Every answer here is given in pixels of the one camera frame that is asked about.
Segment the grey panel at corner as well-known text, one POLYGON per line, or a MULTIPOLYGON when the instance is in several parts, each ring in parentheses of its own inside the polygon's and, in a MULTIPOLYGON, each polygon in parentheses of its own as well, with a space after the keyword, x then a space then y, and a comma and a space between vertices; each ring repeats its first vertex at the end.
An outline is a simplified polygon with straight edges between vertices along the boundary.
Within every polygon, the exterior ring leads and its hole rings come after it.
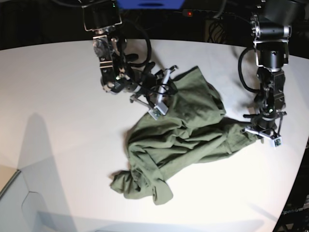
POLYGON ((0 192, 0 230, 2 232, 43 232, 40 195, 29 191, 20 171, 0 192))

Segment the green t-shirt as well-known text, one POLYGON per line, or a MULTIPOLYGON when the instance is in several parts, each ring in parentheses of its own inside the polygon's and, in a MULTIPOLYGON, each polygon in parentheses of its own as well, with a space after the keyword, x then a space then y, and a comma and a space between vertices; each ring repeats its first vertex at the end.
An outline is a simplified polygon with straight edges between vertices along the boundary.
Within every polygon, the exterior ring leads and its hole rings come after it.
POLYGON ((145 114, 126 140, 129 169, 118 172, 111 189, 127 199, 152 197, 162 205, 173 198, 168 180, 195 163, 226 159, 258 140, 246 122, 225 116, 219 92, 199 67, 173 79, 177 93, 159 119, 145 114))

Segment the blue box at top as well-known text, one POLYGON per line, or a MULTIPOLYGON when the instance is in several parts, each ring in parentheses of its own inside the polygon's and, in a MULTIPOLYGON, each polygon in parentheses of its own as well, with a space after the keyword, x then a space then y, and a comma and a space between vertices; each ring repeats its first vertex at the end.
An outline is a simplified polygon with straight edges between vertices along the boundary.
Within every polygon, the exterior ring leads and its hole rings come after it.
POLYGON ((118 0, 123 9, 180 9, 185 0, 118 0))

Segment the black power strip red light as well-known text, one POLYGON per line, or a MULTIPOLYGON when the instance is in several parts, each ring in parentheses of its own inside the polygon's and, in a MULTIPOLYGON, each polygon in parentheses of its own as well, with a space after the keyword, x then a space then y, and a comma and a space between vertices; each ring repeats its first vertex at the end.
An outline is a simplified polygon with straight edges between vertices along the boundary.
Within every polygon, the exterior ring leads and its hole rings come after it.
POLYGON ((184 17, 199 18, 199 19, 221 19, 225 16, 232 15, 232 13, 230 12, 224 12, 218 15, 218 13, 214 11, 194 10, 194 9, 183 9, 181 13, 184 17))

